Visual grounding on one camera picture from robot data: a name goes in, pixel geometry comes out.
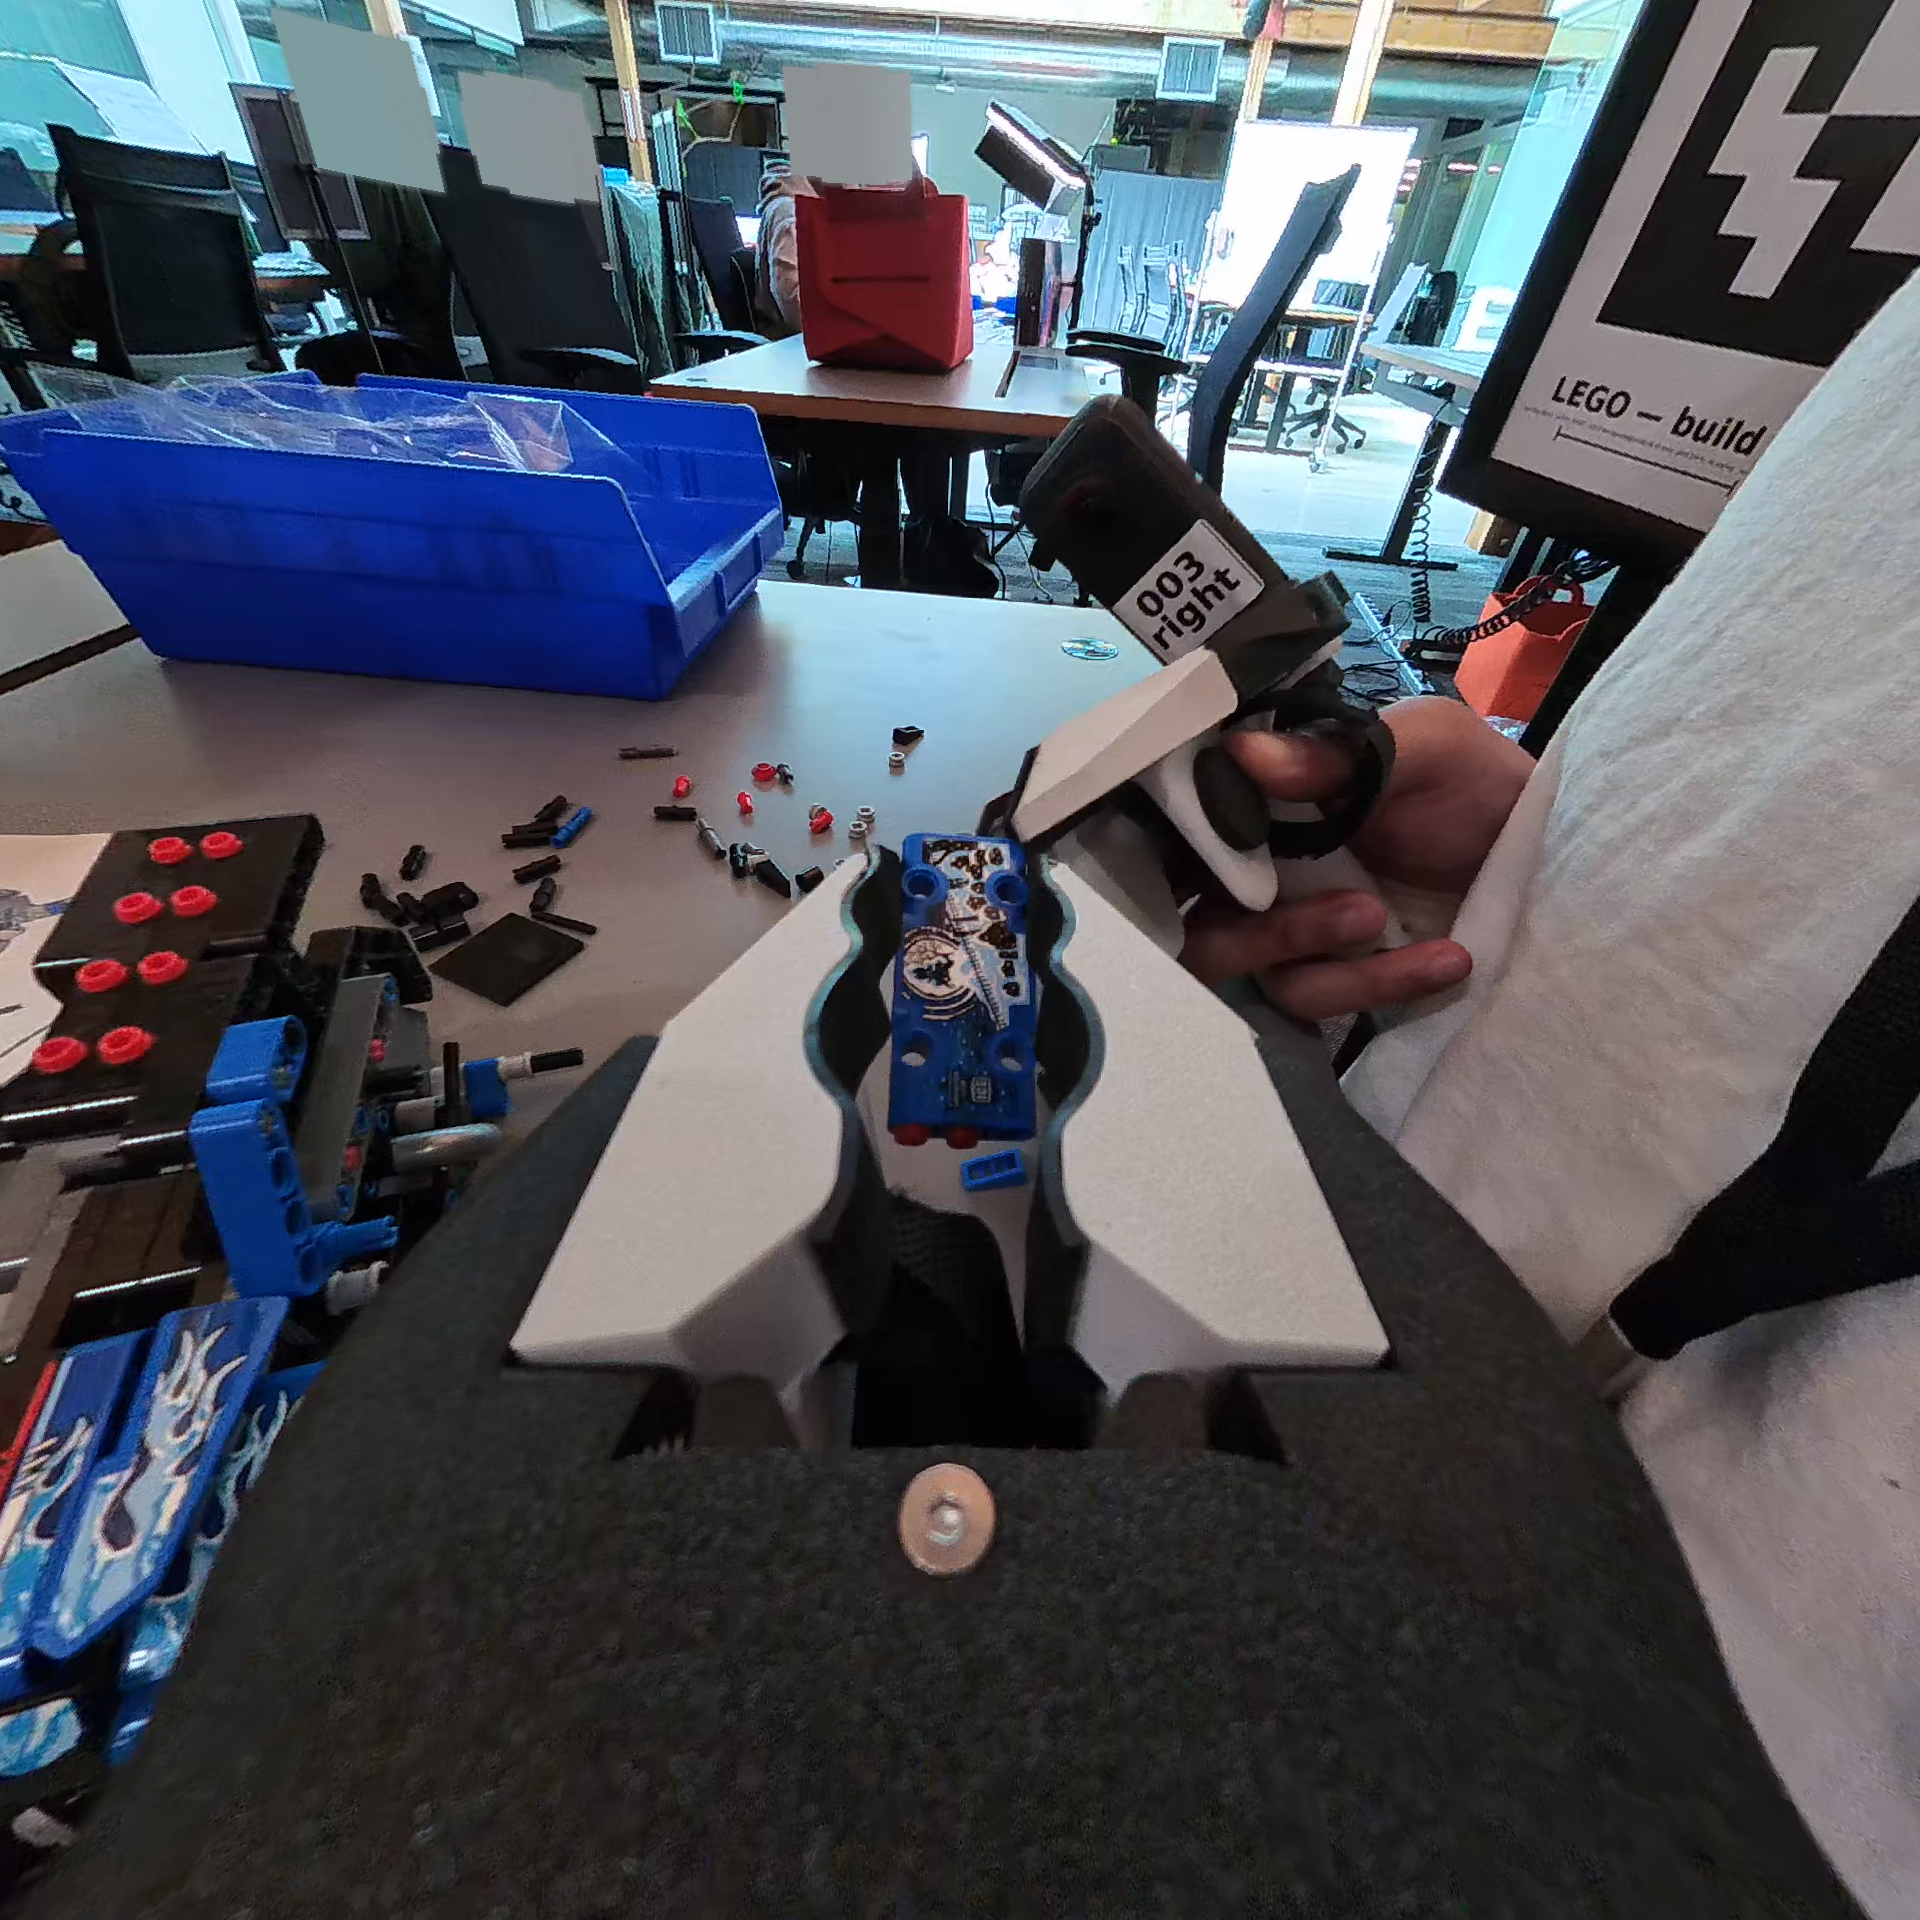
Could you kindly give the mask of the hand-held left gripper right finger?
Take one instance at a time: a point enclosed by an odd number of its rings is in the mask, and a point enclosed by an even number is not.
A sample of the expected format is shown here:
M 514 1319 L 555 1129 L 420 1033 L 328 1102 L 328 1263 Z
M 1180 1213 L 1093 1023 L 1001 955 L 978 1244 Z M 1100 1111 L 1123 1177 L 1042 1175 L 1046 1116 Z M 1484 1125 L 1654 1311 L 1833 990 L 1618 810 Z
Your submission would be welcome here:
M 1093 1444 L 1145 1379 L 1209 1406 L 1376 1372 L 1389 1332 L 1256 1028 L 1064 862 L 1031 925 L 1037 1442 Z

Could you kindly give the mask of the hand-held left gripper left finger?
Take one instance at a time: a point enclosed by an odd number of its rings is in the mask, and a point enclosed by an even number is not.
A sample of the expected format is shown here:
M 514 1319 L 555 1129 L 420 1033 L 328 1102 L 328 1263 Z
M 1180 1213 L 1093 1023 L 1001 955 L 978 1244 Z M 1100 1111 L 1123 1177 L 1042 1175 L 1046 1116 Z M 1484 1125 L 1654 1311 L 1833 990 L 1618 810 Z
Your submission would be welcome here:
M 841 862 L 653 1044 L 511 1340 L 534 1370 L 754 1379 L 853 1445 L 891 1289 L 862 1092 L 891 1049 L 891 853 Z

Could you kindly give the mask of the blue printed lego panel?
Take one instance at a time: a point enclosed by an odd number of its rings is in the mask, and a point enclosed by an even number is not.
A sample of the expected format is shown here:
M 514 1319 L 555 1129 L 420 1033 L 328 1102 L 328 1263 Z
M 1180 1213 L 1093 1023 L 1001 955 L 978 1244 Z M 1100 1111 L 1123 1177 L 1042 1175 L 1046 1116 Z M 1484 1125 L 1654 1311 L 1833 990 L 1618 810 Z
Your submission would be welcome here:
M 974 1148 L 1038 1129 L 1035 887 L 1003 836 L 913 832 L 892 973 L 888 1131 Z

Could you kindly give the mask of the lego truck model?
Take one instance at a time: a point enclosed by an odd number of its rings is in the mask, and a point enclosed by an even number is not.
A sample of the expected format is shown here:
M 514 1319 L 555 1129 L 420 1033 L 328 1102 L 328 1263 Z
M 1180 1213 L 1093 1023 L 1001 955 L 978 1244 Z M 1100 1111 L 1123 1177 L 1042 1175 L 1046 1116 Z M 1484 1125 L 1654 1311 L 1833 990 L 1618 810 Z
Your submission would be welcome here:
M 584 1068 L 439 1044 L 457 941 L 368 910 L 303 935 L 322 853 L 308 814 L 113 832 L 35 966 L 61 1016 L 3 1083 L 4 1852 L 58 1845 L 134 1753 L 351 1317 L 518 1088 Z

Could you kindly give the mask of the black flat lego panel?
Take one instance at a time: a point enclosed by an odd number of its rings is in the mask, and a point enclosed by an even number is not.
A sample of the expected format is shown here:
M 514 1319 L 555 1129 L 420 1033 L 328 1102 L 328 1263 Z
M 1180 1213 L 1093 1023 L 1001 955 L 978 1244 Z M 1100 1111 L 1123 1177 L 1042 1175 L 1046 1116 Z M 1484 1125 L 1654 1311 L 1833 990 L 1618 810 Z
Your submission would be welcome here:
M 586 949 L 586 939 L 526 914 L 506 914 L 431 961 L 431 978 L 514 1006 Z

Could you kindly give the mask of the scattered small lego pieces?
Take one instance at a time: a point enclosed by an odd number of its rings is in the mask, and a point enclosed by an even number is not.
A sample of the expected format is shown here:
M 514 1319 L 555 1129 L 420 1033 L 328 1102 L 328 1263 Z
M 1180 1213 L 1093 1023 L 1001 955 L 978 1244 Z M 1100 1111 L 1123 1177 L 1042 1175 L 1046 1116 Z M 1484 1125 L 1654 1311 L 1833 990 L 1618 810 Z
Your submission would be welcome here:
M 734 810 L 740 822 L 757 822 L 757 794 L 764 789 L 791 789 L 799 775 L 789 762 L 763 759 L 751 768 L 751 788 L 734 796 Z M 824 881 L 824 867 L 802 867 L 787 874 L 773 857 L 773 851 L 751 838 L 724 840 L 709 817 L 692 803 L 694 779 L 678 773 L 672 779 L 667 801 L 653 806 L 653 817 L 658 823 L 685 823 L 692 827 L 694 842 L 709 857 L 722 862 L 738 880 L 753 880 L 783 899 L 794 894 L 809 896 Z M 836 832 L 865 848 L 875 840 L 877 808 L 858 803 L 843 819 L 839 811 L 812 801 L 807 808 L 809 842 L 829 842 Z M 499 840 L 505 851 L 533 851 L 533 857 L 511 870 L 511 881 L 516 887 L 531 890 L 526 896 L 526 914 L 543 925 L 565 934 L 589 937 L 595 930 L 556 912 L 559 878 L 565 870 L 565 853 L 571 851 L 586 829 L 595 823 L 597 811 L 589 803 L 573 803 L 565 794 L 556 794 L 526 822 L 511 825 Z M 397 862 L 397 883 L 386 886 L 379 871 L 366 871 L 356 887 L 362 910 L 379 916 L 386 923 L 413 935 L 420 949 L 449 947 L 464 941 L 470 934 L 470 916 L 480 904 L 479 890 L 458 878 L 444 880 L 439 886 L 420 890 L 420 880 L 428 867 L 431 851 L 423 843 L 413 843 Z

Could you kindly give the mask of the lego instruction booklet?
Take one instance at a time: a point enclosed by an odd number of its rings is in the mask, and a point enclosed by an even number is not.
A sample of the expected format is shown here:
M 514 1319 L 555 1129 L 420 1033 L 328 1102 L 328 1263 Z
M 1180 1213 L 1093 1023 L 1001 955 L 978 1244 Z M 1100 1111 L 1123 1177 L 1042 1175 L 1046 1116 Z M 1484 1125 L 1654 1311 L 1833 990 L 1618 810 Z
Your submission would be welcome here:
M 28 1068 L 61 1016 L 37 961 L 108 840 L 108 832 L 3 836 L 3 1086 Z

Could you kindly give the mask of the person's right hand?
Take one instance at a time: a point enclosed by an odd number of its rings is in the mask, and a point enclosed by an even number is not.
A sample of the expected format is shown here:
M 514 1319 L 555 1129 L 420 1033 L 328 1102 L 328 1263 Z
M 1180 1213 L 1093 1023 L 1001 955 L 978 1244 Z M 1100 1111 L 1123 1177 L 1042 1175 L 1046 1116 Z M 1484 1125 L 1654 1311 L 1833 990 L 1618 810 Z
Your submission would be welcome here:
M 1205 985 L 1248 980 L 1280 1014 L 1329 1023 L 1418 1006 L 1470 976 L 1452 923 L 1534 759 L 1451 698 L 1398 700 L 1381 720 L 1397 757 L 1353 843 L 1370 881 L 1310 876 L 1260 912 L 1194 908 L 1180 959 Z

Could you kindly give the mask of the dark blue office chair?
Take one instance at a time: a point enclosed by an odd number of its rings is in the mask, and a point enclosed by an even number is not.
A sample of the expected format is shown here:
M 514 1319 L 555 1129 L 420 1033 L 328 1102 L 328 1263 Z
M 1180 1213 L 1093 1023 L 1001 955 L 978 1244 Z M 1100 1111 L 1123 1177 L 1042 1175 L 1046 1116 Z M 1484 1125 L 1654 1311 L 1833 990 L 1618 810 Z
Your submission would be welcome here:
M 1076 330 L 1069 336 L 1071 358 L 1111 363 L 1121 374 L 1121 391 L 1158 426 L 1162 385 L 1191 379 L 1187 463 L 1192 473 L 1223 489 L 1236 407 L 1262 348 L 1278 331 L 1310 265 L 1340 236 L 1340 218 L 1362 178 L 1358 164 L 1330 180 L 1309 182 L 1280 230 L 1253 290 L 1240 299 L 1223 333 L 1205 358 L 1188 360 L 1154 348 L 1146 338 Z

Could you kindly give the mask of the wooden office table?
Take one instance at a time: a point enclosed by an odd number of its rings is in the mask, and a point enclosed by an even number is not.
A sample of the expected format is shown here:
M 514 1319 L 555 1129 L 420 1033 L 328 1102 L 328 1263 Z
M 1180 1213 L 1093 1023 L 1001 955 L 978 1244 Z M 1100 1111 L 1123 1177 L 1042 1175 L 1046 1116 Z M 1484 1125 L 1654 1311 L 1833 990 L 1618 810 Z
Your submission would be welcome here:
M 976 331 L 973 354 L 943 372 L 826 366 L 802 338 L 730 351 L 648 383 L 654 397 L 753 407 L 763 420 L 949 434 L 978 443 L 1053 439 L 1121 374 L 1062 348 L 1019 348 Z

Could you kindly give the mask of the red tote bag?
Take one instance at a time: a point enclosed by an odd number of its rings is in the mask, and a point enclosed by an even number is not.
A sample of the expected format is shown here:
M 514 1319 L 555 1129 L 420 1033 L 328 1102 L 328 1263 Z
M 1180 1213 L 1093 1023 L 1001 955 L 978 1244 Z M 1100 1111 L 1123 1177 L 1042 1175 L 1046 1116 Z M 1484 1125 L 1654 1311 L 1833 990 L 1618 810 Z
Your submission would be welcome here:
M 796 198 L 807 358 L 853 372 L 959 369 L 974 348 L 970 204 L 933 180 Z

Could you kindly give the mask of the orange paper bag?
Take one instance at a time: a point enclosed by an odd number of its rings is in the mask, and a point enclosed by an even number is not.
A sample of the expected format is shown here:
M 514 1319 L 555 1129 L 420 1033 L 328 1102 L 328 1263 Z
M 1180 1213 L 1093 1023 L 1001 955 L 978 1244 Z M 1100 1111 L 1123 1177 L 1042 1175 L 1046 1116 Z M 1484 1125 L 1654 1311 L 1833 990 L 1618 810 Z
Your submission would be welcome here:
M 1516 618 L 1465 647 L 1452 688 L 1482 717 L 1525 726 L 1566 665 L 1592 607 L 1584 583 L 1532 576 L 1513 590 L 1491 592 L 1480 622 L 1510 612 Z

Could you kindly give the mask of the black and white tag sign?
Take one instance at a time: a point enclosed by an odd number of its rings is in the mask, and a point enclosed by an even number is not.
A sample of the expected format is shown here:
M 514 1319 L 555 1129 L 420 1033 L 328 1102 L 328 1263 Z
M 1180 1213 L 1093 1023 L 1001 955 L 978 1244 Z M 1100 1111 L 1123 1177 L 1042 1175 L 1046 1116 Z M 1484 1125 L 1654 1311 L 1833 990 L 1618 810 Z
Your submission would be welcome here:
M 1644 4 L 1441 488 L 1682 557 L 1917 273 L 1915 1 Z

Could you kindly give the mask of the black office chair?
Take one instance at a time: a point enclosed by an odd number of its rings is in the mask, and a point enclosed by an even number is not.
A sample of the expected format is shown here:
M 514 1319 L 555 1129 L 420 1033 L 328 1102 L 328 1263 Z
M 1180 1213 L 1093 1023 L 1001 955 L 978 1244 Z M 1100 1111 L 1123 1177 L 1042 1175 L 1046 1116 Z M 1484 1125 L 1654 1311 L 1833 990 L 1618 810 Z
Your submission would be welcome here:
M 285 372 L 228 160 L 64 123 L 51 137 L 100 307 L 102 369 L 147 383 Z
M 618 295 L 604 207 L 488 185 L 461 146 L 440 147 L 440 168 L 427 207 L 492 381 L 643 395 L 650 374 Z

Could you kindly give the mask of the clear plastic bag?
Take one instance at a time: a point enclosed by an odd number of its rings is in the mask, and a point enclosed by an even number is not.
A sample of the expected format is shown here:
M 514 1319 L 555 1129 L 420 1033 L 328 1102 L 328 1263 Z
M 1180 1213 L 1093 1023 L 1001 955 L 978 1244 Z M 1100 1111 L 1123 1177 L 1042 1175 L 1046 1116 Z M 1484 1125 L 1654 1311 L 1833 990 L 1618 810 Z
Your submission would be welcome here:
M 177 377 L 165 385 L 99 375 L 67 402 L 4 421 L 18 465 L 55 432 L 388 465 L 574 473 L 636 488 L 647 469 L 563 395 L 480 385 L 366 381 L 333 388 L 301 374 Z

